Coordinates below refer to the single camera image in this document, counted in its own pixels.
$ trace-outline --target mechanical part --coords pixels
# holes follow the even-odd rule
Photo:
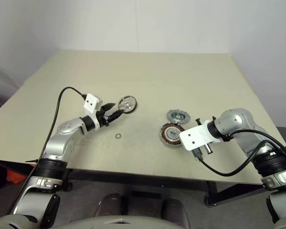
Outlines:
[[[262,182],[267,190],[286,186],[286,170],[263,177]]]
[[[269,150],[257,155],[252,163],[262,177],[267,177],[286,170],[286,155],[281,149]]]
[[[267,201],[270,201],[268,208],[272,206],[279,219],[286,217],[286,190],[271,193]]]
[[[119,110],[124,110],[125,114],[130,114],[137,108],[137,101],[133,96],[128,95],[120,99],[118,107]]]
[[[200,118],[197,118],[195,121],[197,122],[198,125],[202,125],[202,123],[201,123],[201,121],[200,121]],[[211,150],[209,144],[205,144],[204,147],[205,147],[205,150],[206,150],[206,152],[207,152],[208,154],[213,153],[213,151]]]
[[[86,125],[80,118],[61,124],[57,133],[49,139],[42,158],[68,162],[76,144],[87,133]]]
[[[160,129],[160,138],[169,146],[179,146],[181,144],[179,135],[182,131],[184,129],[180,125],[166,123]]]
[[[22,199],[25,197],[25,195],[28,193],[30,189],[35,188],[43,191],[55,191],[61,185],[62,185],[62,180],[59,179],[31,176],[24,191],[21,194],[20,199],[18,200],[16,205],[13,206],[11,214],[16,214]]]
[[[115,104],[113,103],[105,104],[101,107],[100,111],[96,112],[96,117],[99,120],[101,127],[104,125],[109,126],[109,123],[111,123],[123,114],[123,110],[117,110],[113,112],[110,116],[106,116],[106,111],[109,111],[111,108],[114,107],[114,105]]]
[[[191,151],[210,142],[222,142],[221,138],[215,138],[209,132],[207,125],[211,120],[206,120],[202,125],[190,128],[180,133],[180,140],[186,150]]]
[[[6,215],[0,218],[0,229],[39,229],[36,222],[26,215]]]
[[[36,165],[36,169],[34,170],[32,176],[52,177],[54,179],[62,180],[66,167],[66,162],[42,158]]]
[[[85,99],[85,112],[89,115],[94,123],[95,130],[100,129],[99,120],[96,117],[96,112],[101,109],[102,100],[95,95],[87,94]]]
[[[41,228],[49,228],[54,224],[60,197],[53,193],[27,193],[18,205],[16,214],[30,215],[37,220]]]
[[[157,219],[146,216],[102,216],[81,219],[69,224],[59,225],[57,229],[74,228],[102,228],[102,229],[120,229],[120,228],[158,228],[158,229],[182,229],[179,224],[169,222],[163,219]]]
[[[209,166],[206,162],[204,162],[203,160],[201,160],[201,163],[206,166],[208,169],[210,169],[211,171],[213,171],[214,173],[221,175],[223,177],[230,177],[230,176],[234,176],[235,174],[239,173],[240,171],[242,171],[250,162],[252,162],[252,160],[254,159],[254,157],[256,156],[256,154],[258,153],[258,151],[266,144],[270,142],[269,140],[264,140],[261,141],[256,148],[252,151],[252,154],[246,159],[246,161],[244,161],[239,167],[237,167],[235,170],[233,170],[230,173],[222,173],[217,171],[216,169],[212,168],[211,166]]]
[[[215,119],[213,123],[221,136],[227,135],[232,131],[239,129],[253,129],[266,133],[266,130],[255,123],[252,114],[243,108],[227,110],[223,112],[220,118]],[[211,133],[216,132],[214,130],[213,124],[208,127]],[[234,135],[234,139],[248,156],[258,143],[267,138],[254,133],[238,133]],[[269,149],[272,149],[272,147],[269,145],[265,146],[260,150],[258,154],[265,153]]]
[[[170,110],[167,112],[166,116],[168,120],[176,124],[185,124],[188,123],[191,119],[187,112],[181,110]]]

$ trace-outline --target metal gear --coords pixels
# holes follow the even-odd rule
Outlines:
[[[181,110],[170,110],[166,115],[168,120],[178,124],[188,123],[191,119],[187,112]]]
[[[160,138],[162,141],[169,146],[179,146],[181,145],[179,134],[184,131],[184,129],[174,123],[166,123],[160,129]]]

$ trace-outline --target table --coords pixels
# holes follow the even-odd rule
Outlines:
[[[57,97],[65,86],[92,93],[104,103],[132,95],[138,102],[108,127],[92,131],[77,146],[69,168],[104,173],[171,177],[261,185],[253,165],[232,177],[208,170],[182,147],[169,148],[159,138],[171,109],[195,119],[219,117],[230,108],[249,110],[255,122],[285,143],[271,118],[229,54],[130,53],[62,50],[47,61],[0,109],[0,160],[23,163],[36,159],[49,131]],[[64,94],[57,126],[83,116],[83,100]],[[211,144],[205,161],[230,172],[246,159],[234,142]]]

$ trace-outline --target gray floor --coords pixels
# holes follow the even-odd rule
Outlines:
[[[286,141],[286,127],[278,128]],[[219,190],[230,184],[218,184]],[[0,217],[16,194],[19,185],[8,185],[0,190]],[[74,181],[72,192],[60,192],[61,204],[56,225],[92,217],[99,201],[107,194],[128,194],[131,190],[161,193],[163,198],[181,200],[188,213],[193,229],[262,229],[272,228],[273,223],[266,207],[268,192],[222,204],[214,208],[204,205],[205,193],[174,188],[129,186],[114,183]],[[129,215],[160,216],[161,200],[130,198]]]

